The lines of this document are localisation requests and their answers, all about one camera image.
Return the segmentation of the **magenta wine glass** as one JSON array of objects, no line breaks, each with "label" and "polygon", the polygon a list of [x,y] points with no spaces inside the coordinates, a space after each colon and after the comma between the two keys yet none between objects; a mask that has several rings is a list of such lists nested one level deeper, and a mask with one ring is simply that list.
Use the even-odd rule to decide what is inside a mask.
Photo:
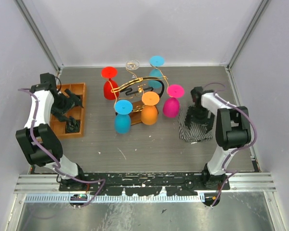
[{"label": "magenta wine glass", "polygon": [[163,114],[169,118],[175,118],[180,110],[179,98],[184,96],[184,88],[181,85],[173,84],[167,89],[169,98],[164,102]]}]

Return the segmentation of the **clear wine glass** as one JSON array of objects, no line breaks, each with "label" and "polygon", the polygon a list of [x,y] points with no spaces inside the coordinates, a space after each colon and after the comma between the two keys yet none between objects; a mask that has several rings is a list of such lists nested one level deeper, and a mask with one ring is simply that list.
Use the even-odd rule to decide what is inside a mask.
[{"label": "clear wine glass", "polygon": [[134,71],[137,70],[139,66],[139,61],[134,59],[130,59],[125,63],[126,70],[132,75],[133,78],[138,78]]}]

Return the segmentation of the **wooden compartment tray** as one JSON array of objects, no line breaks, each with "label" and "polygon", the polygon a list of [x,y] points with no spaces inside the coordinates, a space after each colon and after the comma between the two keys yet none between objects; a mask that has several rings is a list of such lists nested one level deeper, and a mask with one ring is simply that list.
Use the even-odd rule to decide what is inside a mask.
[{"label": "wooden compartment tray", "polygon": [[85,83],[58,85],[51,110],[50,127],[60,139],[84,135],[87,86]]}]

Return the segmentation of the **orange wine glass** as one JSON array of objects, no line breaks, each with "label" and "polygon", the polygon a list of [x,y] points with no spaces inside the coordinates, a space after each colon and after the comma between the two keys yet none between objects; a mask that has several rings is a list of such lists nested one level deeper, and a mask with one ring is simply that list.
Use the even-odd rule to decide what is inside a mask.
[{"label": "orange wine glass", "polygon": [[153,91],[143,94],[142,102],[144,107],[141,111],[141,121],[145,125],[153,125],[158,120],[158,110],[156,105],[159,103],[159,95]]}]

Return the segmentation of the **striped cloth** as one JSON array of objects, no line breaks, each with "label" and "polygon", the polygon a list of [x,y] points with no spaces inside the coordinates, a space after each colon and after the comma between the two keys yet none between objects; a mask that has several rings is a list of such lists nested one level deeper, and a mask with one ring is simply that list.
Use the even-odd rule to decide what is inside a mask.
[{"label": "striped cloth", "polygon": [[185,125],[185,118],[187,114],[186,108],[180,108],[178,114],[179,137],[185,142],[204,142],[213,139],[212,132],[207,131],[206,127],[194,122],[191,123],[190,128]]}]

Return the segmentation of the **gold wire wine glass rack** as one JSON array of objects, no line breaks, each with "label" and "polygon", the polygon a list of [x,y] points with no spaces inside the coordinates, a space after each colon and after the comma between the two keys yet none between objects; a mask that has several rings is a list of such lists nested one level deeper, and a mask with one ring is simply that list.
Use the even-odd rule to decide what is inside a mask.
[{"label": "gold wire wine glass rack", "polygon": [[[131,125],[142,123],[141,121],[141,111],[144,107],[142,102],[142,96],[144,93],[153,91],[159,95],[159,101],[164,92],[167,92],[168,87],[168,78],[163,74],[163,72],[159,69],[159,67],[153,67],[159,70],[162,74],[162,77],[138,77],[129,82],[122,84],[121,86],[118,85],[118,88],[113,89],[113,92],[119,92],[119,96],[116,97],[114,100],[114,109],[115,104],[119,100],[127,100],[130,101],[133,105],[133,110],[131,111],[130,118],[131,118]],[[156,80],[162,84],[162,87],[159,89],[154,89],[148,85],[149,80]]]}]

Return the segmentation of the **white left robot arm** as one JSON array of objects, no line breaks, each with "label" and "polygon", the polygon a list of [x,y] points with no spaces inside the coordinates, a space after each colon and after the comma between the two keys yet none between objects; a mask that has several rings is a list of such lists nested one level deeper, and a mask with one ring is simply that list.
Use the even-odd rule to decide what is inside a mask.
[{"label": "white left robot arm", "polygon": [[82,168],[64,155],[60,142],[84,135],[86,84],[63,85],[57,76],[43,73],[39,84],[21,91],[32,102],[24,128],[15,134],[27,162],[54,171],[67,189],[86,189]]}]

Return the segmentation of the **light blue wine glass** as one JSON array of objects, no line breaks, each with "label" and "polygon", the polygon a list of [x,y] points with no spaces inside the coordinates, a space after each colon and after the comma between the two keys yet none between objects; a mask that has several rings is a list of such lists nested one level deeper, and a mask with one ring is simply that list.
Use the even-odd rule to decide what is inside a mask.
[{"label": "light blue wine glass", "polygon": [[[152,56],[149,60],[149,63],[153,66],[153,67],[160,67],[162,65],[164,65],[164,58],[161,56]],[[150,77],[162,77],[162,74],[159,70],[157,70],[156,68],[153,68],[151,70],[151,72],[149,73]],[[162,87],[162,84],[156,80],[149,80],[148,81],[148,85],[154,89],[159,89]]]}]

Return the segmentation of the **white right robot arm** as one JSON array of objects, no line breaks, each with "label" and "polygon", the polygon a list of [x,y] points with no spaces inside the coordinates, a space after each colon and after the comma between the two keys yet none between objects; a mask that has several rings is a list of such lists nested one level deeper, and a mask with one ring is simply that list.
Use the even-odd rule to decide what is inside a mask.
[{"label": "white right robot arm", "polygon": [[219,189],[226,179],[226,168],[234,154],[251,141],[251,121],[245,106],[233,105],[213,90],[194,87],[191,90],[194,104],[187,109],[184,125],[197,126],[204,135],[215,125],[216,150],[201,172],[204,188]]}]

